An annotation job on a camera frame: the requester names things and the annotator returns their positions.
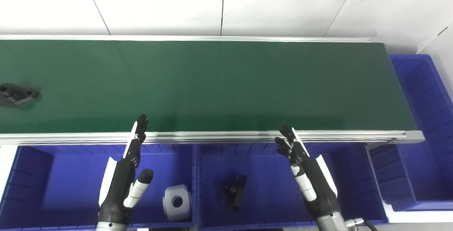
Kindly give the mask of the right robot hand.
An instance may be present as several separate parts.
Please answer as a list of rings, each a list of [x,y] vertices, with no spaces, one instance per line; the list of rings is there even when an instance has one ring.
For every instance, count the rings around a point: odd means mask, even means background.
[[[286,157],[296,183],[304,196],[304,205],[312,218],[341,215],[338,189],[322,155],[311,157],[296,130],[284,124],[283,136],[275,137],[277,153]]]

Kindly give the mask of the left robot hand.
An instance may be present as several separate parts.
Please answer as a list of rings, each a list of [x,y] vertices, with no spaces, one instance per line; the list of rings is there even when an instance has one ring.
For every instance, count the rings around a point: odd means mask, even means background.
[[[136,176],[147,128],[148,119],[145,114],[141,114],[133,124],[121,160],[109,157],[107,161],[98,200],[97,231],[126,231],[132,209],[153,179],[154,172],[151,169],[143,169]]]

